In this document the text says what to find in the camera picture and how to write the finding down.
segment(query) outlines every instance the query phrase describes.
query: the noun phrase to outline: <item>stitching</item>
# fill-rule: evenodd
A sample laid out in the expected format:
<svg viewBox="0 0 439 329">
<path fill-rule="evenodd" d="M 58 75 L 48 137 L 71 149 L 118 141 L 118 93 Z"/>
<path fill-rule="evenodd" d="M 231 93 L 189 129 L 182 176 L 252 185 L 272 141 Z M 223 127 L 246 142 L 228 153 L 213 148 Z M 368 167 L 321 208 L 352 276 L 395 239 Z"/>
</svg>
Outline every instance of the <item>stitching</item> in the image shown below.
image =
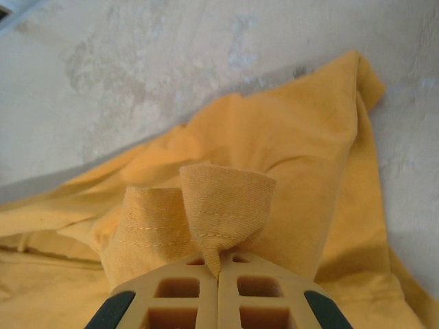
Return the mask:
<svg viewBox="0 0 439 329">
<path fill-rule="evenodd" d="M 187 226 L 187 224 L 179 225 L 179 226 L 159 226 L 157 228 L 141 228 L 139 226 L 135 225 L 123 225 L 125 228 L 133 228 L 135 230 L 142 230 L 142 231 L 148 231 L 148 230 L 166 230 L 166 229 L 173 229 L 173 228 L 182 228 L 184 226 Z"/>
<path fill-rule="evenodd" d="M 135 245 L 137 247 L 164 247 L 167 245 L 184 245 L 185 243 L 189 243 L 193 241 L 193 239 L 189 240 L 189 241 L 183 241 L 183 242 L 174 242 L 174 243 L 162 243 L 160 245 L 143 245 L 141 243 L 131 243 L 131 242 L 127 242 L 127 241 L 121 241 L 119 240 L 119 243 L 123 243 L 125 245 Z"/>
<path fill-rule="evenodd" d="M 234 238 L 233 236 L 226 236 L 226 235 L 221 235 L 221 234 L 199 234 L 196 236 L 196 238 L 200 237 L 200 236 L 208 236 L 209 238 L 212 238 L 214 236 L 217 236 L 219 238 L 226 238 L 226 239 L 232 239 L 232 240 L 238 240 L 236 238 Z"/>
<path fill-rule="evenodd" d="M 197 211 L 196 214 L 205 214 L 205 215 L 214 215 L 214 216 L 232 217 L 232 218 L 243 218 L 243 219 L 249 219 L 249 220 L 251 220 L 251 218 L 249 218 L 249 217 L 245 217 L 245 216 L 219 214 L 218 212 L 210 212 L 210 211 Z"/>
</svg>

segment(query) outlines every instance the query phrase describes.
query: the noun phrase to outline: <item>floor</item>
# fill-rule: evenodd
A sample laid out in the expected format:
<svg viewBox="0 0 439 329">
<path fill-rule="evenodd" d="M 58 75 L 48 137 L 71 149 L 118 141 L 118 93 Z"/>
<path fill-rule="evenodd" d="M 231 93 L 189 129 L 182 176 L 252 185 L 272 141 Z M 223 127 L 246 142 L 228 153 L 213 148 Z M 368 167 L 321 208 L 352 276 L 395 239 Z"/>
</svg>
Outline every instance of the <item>floor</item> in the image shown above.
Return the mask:
<svg viewBox="0 0 439 329">
<path fill-rule="evenodd" d="M 0 202 L 186 121 L 231 91 L 352 48 L 388 85 L 371 114 L 392 246 L 439 297 L 438 0 L 49 0 L 0 36 Z"/>
</svg>

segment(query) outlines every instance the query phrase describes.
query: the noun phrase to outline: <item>beige plastic part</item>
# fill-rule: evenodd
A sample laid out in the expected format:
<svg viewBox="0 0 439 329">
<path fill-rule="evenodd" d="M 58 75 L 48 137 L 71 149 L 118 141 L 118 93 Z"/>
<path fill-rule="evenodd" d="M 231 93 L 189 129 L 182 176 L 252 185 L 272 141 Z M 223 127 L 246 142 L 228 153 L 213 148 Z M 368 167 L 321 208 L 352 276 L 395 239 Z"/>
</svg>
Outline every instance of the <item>beige plastic part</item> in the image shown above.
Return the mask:
<svg viewBox="0 0 439 329">
<path fill-rule="evenodd" d="M 112 291 L 136 293 L 117 329 L 321 329 L 303 293 L 318 285 L 244 252 L 221 255 L 219 282 L 200 254 Z"/>
</svg>

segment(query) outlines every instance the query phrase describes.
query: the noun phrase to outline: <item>yellow cloth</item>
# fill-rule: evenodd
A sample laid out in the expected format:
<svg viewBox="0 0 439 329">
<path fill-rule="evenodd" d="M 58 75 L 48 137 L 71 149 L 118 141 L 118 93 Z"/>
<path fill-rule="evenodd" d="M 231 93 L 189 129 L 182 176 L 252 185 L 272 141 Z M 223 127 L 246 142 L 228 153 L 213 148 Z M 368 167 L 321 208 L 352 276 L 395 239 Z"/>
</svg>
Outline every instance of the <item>yellow cloth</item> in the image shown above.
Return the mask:
<svg viewBox="0 0 439 329">
<path fill-rule="evenodd" d="M 367 115 L 383 92 L 352 51 L 0 206 L 0 326 L 80 328 L 110 287 L 198 250 L 215 274 L 237 246 L 321 284 L 354 328 L 436 329 L 388 247 Z"/>
</svg>

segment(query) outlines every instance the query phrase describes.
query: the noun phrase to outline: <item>white surface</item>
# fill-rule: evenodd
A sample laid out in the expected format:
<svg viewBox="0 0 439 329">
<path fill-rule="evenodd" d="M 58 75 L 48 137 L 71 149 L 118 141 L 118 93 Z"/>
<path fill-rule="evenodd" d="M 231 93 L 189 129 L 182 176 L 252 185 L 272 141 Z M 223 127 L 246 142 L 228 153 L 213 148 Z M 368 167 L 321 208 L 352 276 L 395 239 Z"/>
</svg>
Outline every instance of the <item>white surface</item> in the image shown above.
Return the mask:
<svg viewBox="0 0 439 329">
<path fill-rule="evenodd" d="M 391 244 L 439 297 L 438 6 L 51 0 L 0 38 L 0 201 L 356 48 L 389 86 L 371 117 Z"/>
</svg>

